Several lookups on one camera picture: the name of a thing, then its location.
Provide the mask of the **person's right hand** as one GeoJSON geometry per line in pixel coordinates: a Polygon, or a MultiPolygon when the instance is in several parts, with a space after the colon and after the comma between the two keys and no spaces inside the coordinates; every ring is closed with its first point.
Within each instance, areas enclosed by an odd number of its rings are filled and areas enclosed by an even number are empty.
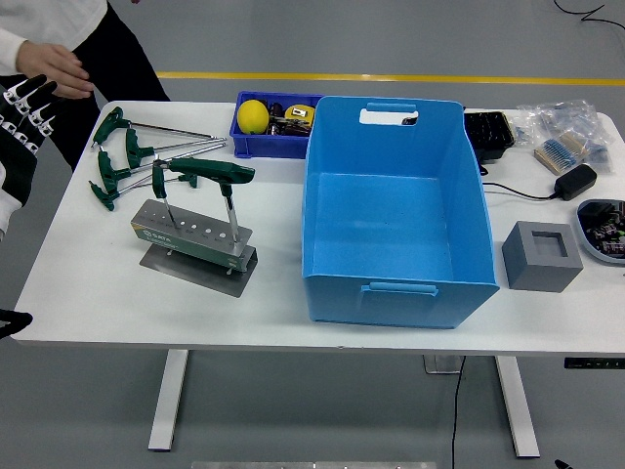
{"type": "Polygon", "coordinates": [[[94,85],[82,62],[63,45],[24,41],[18,50],[16,70],[28,78],[43,74],[54,81],[54,94],[60,98],[90,98],[94,85]]]}

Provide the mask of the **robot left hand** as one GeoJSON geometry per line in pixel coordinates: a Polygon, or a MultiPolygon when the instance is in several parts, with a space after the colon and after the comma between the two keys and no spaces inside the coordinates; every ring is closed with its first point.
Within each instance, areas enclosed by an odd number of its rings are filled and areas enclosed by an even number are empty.
{"type": "Polygon", "coordinates": [[[44,74],[26,78],[1,94],[1,234],[11,215],[24,207],[36,170],[36,153],[61,111],[55,81],[44,74]]]}

